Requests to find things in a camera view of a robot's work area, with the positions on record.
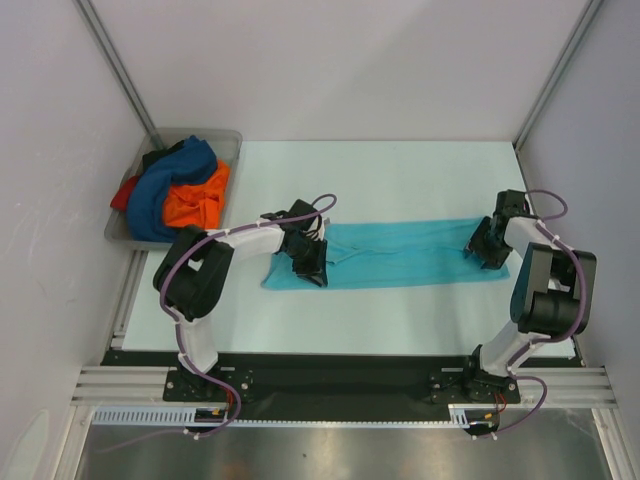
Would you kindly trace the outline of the light blue t-shirt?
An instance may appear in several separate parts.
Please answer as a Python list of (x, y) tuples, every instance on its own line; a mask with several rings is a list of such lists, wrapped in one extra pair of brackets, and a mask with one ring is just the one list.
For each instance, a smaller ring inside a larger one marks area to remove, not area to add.
[(484, 269), (464, 248), (478, 218), (400, 223), (331, 224), (329, 290), (403, 288), (505, 280), (508, 267)]

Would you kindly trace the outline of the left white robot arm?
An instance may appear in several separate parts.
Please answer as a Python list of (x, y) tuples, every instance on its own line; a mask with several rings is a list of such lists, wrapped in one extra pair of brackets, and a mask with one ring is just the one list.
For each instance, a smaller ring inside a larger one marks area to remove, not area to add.
[(214, 397), (221, 387), (210, 314), (218, 304), (231, 267), (260, 255), (284, 254), (294, 275), (319, 288), (328, 286), (323, 215), (337, 203), (324, 194), (288, 210), (260, 216), (230, 229), (182, 229), (153, 277), (161, 309), (174, 324), (179, 363), (189, 373), (186, 387), (197, 398)]

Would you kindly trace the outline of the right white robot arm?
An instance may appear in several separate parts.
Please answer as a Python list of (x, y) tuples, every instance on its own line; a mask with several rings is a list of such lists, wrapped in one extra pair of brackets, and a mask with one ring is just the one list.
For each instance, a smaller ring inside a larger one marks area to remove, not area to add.
[(586, 328), (596, 256), (567, 246), (535, 215), (528, 194), (504, 190), (484, 217), (464, 255), (486, 270), (500, 269), (512, 253), (521, 259), (510, 299), (510, 320), (466, 361), (461, 390), (472, 402), (488, 402), (517, 387), (515, 372), (544, 345), (563, 342)]

